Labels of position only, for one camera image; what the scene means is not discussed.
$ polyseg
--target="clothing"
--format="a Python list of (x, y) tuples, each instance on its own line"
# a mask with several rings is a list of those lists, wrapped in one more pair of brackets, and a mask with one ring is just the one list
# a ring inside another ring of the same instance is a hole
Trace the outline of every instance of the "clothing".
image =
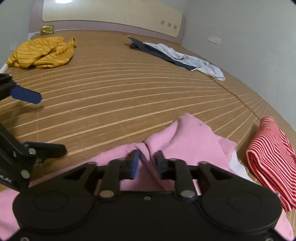
[[(234, 142), (214, 134), (211, 128), (199, 119), (185, 114), (168, 128), (150, 136), (144, 143), (119, 146), (100, 153), (89, 161), (95, 161), (100, 166), (107, 165), (110, 160), (125, 157), (132, 150), (138, 148), (145, 155), (147, 161), (139, 163), (135, 180), (120, 182), (121, 189), (133, 191), (173, 190), (174, 182), (163, 181), (156, 173), (152, 158), (156, 151), (162, 150), (166, 158), (179, 158), (188, 165), (207, 161), (229, 172), (243, 173), (244, 167), (237, 161), (235, 145)], [(72, 168), (74, 167), (43, 176), (41, 179), (33, 181), (32, 184), (37, 184)], [(0, 193), (0, 238), (2, 239), (7, 239), (18, 230), (18, 224), (12, 212), (12, 202), (16, 195), (17, 192), (11, 189)], [(293, 239), (293, 230), (284, 212), (277, 223), (276, 230), (286, 239)]]
[(38, 69), (54, 68), (69, 63), (76, 47), (75, 38), (63, 42), (62, 37), (33, 39), (23, 42), (10, 56), (6, 64), (27, 69), (31, 65)]
[(133, 44), (130, 45), (130, 47), (133, 49), (141, 50), (143, 52), (152, 54), (168, 62), (174, 63), (175, 65), (184, 67), (190, 71), (198, 70), (215, 79), (225, 80), (222, 71), (215, 65), (212, 65), (205, 60), (179, 53), (175, 51), (173, 48), (169, 48), (164, 44), (153, 44), (148, 42), (142, 43), (137, 39), (131, 37), (129, 38), (133, 41)]
[(255, 139), (247, 149), (250, 168), (261, 183), (279, 192), (286, 212), (296, 207), (296, 153), (274, 119), (261, 119)]

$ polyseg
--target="cream headboard panel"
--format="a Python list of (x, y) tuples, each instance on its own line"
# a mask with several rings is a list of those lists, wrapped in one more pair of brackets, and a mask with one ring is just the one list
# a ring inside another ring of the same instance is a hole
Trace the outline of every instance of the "cream headboard panel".
[(120, 23), (177, 37), (182, 13), (154, 0), (72, 0), (67, 4), (44, 0), (42, 20)]

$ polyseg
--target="bed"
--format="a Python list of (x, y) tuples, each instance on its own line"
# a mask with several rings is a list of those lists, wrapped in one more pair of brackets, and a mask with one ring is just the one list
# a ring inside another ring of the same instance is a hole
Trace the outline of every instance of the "bed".
[[(247, 170), (245, 151), (263, 116), (272, 116), (296, 148), (295, 131), (241, 81), (227, 72), (226, 80), (218, 81), (132, 50), (127, 35), (197, 56), (177, 43), (153, 37), (67, 30), (51, 36), (76, 38), (77, 48), (68, 65), (7, 70), (23, 87), (40, 92), (43, 100), (37, 106), (12, 98), (1, 101), (1, 123), (20, 142), (62, 143), (68, 149), (63, 158), (37, 164), (34, 179), (115, 146), (141, 142), (186, 112), (204, 121), (216, 134), (235, 141), (239, 161)], [(295, 210), (287, 217), (296, 233)]]

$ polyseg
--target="crumpled yellow garment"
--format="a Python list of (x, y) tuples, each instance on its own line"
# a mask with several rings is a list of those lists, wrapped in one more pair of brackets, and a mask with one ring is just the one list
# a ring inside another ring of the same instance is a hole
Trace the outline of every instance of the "crumpled yellow garment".
[(62, 37), (33, 39), (23, 42), (10, 56), (6, 64), (27, 69), (35, 65), (38, 69), (54, 68), (69, 63), (76, 47), (75, 38), (67, 43)]

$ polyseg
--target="wall outlet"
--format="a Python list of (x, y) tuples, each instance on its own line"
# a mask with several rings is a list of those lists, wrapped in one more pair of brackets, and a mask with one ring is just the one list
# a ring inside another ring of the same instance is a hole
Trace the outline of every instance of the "wall outlet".
[(11, 43), (10, 51), (15, 51), (17, 49), (17, 42)]
[(218, 38), (214, 35), (210, 35), (209, 38), (208, 38), (208, 41), (211, 42), (211, 43), (214, 43), (216, 45), (220, 45), (221, 43), (221, 38)]

